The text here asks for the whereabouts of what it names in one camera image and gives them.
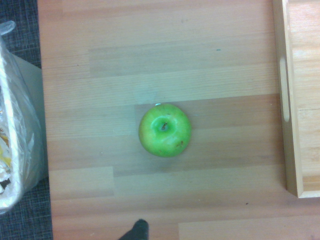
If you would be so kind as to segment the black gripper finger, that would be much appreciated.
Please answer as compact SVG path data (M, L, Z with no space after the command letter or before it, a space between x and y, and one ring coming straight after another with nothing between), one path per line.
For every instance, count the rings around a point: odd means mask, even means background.
M149 224L144 219L137 220L132 229L126 232L119 240L148 240Z

